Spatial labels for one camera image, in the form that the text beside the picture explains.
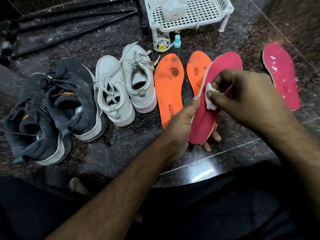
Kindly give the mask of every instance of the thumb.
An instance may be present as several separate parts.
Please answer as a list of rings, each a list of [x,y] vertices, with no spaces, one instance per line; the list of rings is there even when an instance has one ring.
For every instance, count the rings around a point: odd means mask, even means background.
[[[194,116],[194,114],[196,113],[197,109],[199,108],[199,106],[200,106],[200,97],[196,96],[193,98],[191,104],[189,104],[188,106],[183,108],[184,113],[188,117],[192,118]]]
[[[221,108],[227,113],[230,112],[231,107],[234,105],[234,101],[219,92],[207,92],[207,96],[215,106]]]

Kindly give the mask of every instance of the black sneaker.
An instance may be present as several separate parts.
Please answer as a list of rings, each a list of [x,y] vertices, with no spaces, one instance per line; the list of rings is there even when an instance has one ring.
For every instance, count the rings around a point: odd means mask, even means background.
[[[107,117],[96,103],[93,79],[80,62],[63,58],[56,76],[46,80],[46,104],[56,127],[84,142],[97,139],[107,127]]]
[[[1,128],[12,149],[14,164],[31,160],[41,165],[61,162],[71,150],[71,139],[54,126],[40,82],[45,74],[34,73],[22,92],[22,101],[2,121]]]

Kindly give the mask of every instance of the dark pants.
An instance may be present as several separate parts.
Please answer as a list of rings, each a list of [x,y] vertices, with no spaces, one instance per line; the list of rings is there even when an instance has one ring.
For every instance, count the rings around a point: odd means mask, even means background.
[[[89,200],[0,177],[0,239],[44,239]],[[133,222],[127,239],[312,239],[317,226],[308,205],[294,173],[262,163],[151,189],[139,210],[143,222]]]

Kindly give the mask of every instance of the plastic bottle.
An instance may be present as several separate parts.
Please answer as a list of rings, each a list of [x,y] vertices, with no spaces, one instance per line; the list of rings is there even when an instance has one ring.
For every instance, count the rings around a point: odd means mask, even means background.
[[[187,15],[187,0],[162,0],[162,14],[166,22],[184,18]]]

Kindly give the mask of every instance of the orange insole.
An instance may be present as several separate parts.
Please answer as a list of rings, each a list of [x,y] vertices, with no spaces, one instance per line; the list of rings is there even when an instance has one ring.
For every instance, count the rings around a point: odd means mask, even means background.
[[[186,66],[186,73],[194,96],[199,95],[203,78],[211,63],[212,61],[209,56],[202,51],[196,51],[191,55],[188,65]]]
[[[183,78],[183,65],[175,54],[166,55],[155,70],[154,86],[164,129],[172,116],[183,108],[181,99]]]

